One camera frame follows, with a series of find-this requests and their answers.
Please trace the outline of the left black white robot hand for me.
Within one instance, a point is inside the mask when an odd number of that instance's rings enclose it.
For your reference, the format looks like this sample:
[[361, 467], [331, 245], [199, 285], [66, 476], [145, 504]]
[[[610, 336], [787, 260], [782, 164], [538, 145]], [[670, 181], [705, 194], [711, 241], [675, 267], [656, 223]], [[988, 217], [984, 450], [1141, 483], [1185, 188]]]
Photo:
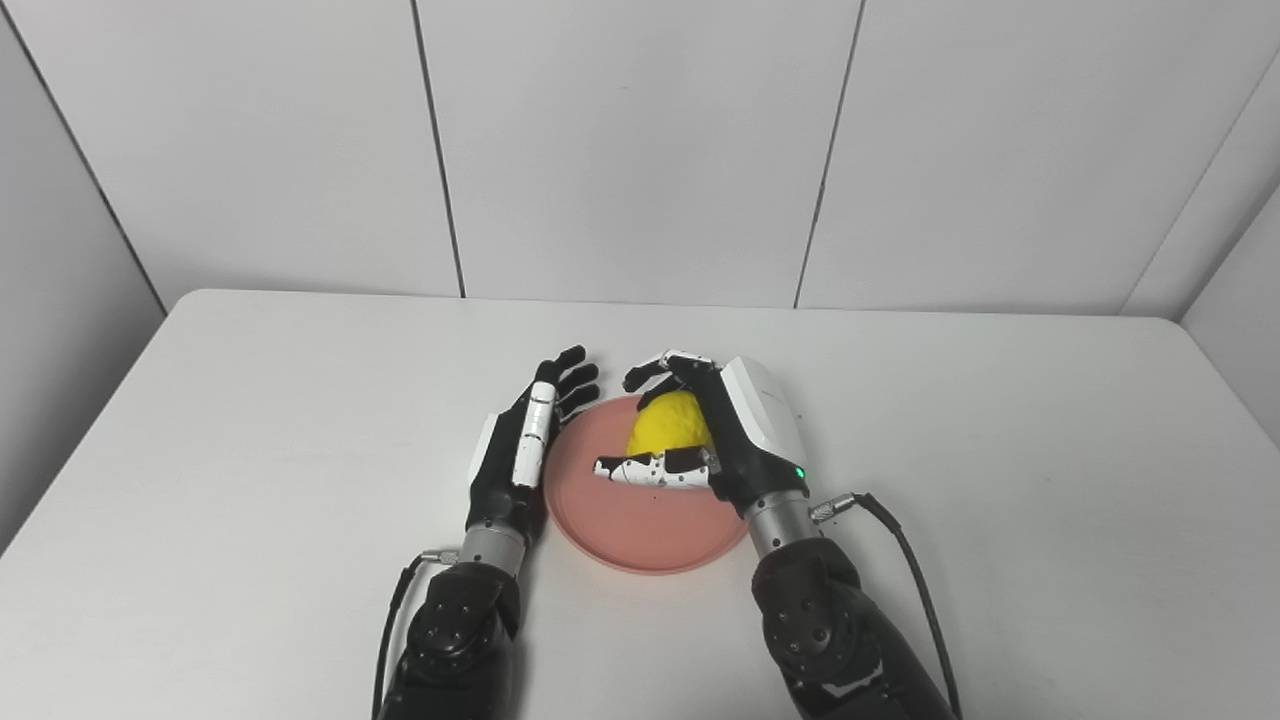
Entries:
[[513, 482], [518, 441], [524, 436], [524, 419], [530, 405], [530, 393], [538, 382], [550, 384], [556, 391], [550, 405], [550, 419], [545, 447], [586, 406], [602, 396], [599, 368], [588, 360], [588, 351], [575, 345], [557, 357], [544, 360], [535, 370], [532, 382], [516, 397], [512, 405], [495, 415], [484, 455], [470, 486], [470, 509], [466, 528], [475, 524], [503, 524], [521, 534], [525, 544], [532, 544], [547, 521], [547, 506], [541, 487], [520, 486]]

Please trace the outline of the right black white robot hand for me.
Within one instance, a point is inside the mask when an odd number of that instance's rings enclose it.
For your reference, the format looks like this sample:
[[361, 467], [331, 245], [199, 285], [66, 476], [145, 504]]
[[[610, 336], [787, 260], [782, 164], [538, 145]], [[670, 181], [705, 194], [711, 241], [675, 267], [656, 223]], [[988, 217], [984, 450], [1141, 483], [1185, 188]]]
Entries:
[[810, 534], [806, 455], [796, 416], [763, 364], [745, 356], [718, 364], [668, 350], [630, 369], [622, 387], [643, 389], [652, 379], [658, 382], [643, 391], [639, 407], [687, 391], [698, 402], [709, 441], [654, 454], [602, 456], [593, 466], [596, 477], [630, 486], [708, 488], [746, 521], [795, 525], [801, 536]]

